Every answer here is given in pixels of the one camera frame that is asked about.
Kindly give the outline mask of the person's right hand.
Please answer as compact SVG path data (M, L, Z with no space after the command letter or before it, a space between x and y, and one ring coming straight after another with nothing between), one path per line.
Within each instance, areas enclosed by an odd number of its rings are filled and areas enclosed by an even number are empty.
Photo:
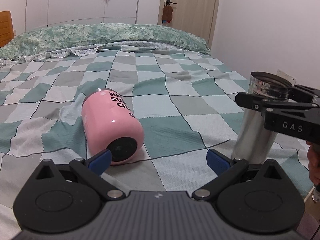
M309 178L314 183L314 185L319 185L320 180L320 170L319 170L319 153L315 152L314 145L307 141L309 145L307 158L309 160Z

